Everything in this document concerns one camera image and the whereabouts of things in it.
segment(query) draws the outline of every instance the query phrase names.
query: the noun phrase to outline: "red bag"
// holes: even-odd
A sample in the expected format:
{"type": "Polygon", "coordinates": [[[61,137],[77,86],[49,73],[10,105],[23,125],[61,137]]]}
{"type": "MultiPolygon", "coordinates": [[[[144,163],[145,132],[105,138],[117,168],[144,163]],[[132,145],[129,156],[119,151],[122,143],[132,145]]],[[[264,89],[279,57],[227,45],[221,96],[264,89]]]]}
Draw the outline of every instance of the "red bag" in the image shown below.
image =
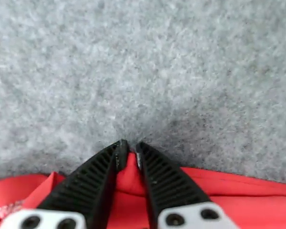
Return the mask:
{"type": "MultiPolygon", "coordinates": [[[[226,214],[244,229],[286,229],[286,185],[244,176],[182,167],[226,214]]],[[[50,176],[25,175],[0,180],[0,221],[21,208],[36,208],[63,181],[50,176]]],[[[109,229],[148,228],[145,190],[135,154],[118,174],[109,229]]]]}

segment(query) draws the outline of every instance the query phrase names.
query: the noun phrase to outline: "screw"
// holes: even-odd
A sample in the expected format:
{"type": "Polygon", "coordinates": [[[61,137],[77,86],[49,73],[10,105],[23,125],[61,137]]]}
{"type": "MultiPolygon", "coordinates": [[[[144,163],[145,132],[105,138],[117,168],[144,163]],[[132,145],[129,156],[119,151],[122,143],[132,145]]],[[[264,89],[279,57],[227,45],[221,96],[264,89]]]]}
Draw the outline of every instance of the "screw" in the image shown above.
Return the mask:
{"type": "Polygon", "coordinates": [[[184,218],[179,214],[169,214],[166,217],[166,224],[168,226],[180,226],[184,224],[184,218]]]}
{"type": "Polygon", "coordinates": [[[200,212],[201,217],[204,219],[218,219],[219,215],[217,214],[216,211],[212,210],[212,209],[204,209],[200,212]]]}
{"type": "Polygon", "coordinates": [[[75,229],[76,222],[73,219],[64,219],[59,223],[57,229],[75,229]]]}
{"type": "Polygon", "coordinates": [[[23,221],[21,229],[34,229],[38,227],[39,223],[39,216],[30,216],[23,221]]]}

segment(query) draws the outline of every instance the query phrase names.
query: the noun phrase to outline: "ridged black grip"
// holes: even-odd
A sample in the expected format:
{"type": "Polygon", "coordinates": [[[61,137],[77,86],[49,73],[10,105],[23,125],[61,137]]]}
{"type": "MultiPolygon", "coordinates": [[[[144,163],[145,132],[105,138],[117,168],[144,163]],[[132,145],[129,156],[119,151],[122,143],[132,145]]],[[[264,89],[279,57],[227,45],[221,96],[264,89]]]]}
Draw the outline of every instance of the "ridged black grip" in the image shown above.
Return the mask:
{"type": "Polygon", "coordinates": [[[105,229],[116,175],[125,168],[128,152],[125,140],[103,149],[67,176],[38,208],[79,212],[85,216],[87,229],[105,229]]]}
{"type": "Polygon", "coordinates": [[[151,229],[157,228],[158,216],[166,208],[210,201],[202,189],[167,156],[143,142],[137,145],[136,150],[148,193],[151,229]]]}

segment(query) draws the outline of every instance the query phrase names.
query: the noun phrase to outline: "carpet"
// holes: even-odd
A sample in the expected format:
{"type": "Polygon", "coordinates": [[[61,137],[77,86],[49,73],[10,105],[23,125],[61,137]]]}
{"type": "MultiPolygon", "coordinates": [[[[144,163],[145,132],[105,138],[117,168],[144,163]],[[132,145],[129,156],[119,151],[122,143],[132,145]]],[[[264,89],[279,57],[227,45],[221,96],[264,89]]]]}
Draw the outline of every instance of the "carpet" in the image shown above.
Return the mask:
{"type": "Polygon", "coordinates": [[[286,0],[1,0],[0,178],[121,138],[286,183],[286,0]]]}

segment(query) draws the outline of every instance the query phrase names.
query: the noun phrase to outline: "gray carpet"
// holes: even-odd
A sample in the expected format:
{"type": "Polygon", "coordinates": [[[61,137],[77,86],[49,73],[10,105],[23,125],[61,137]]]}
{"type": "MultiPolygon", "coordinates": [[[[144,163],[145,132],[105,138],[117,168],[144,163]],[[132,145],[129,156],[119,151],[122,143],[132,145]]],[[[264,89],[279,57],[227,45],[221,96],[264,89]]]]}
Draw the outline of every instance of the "gray carpet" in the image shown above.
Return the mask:
{"type": "Polygon", "coordinates": [[[0,178],[120,138],[286,183],[286,0],[0,0],[0,178]]]}

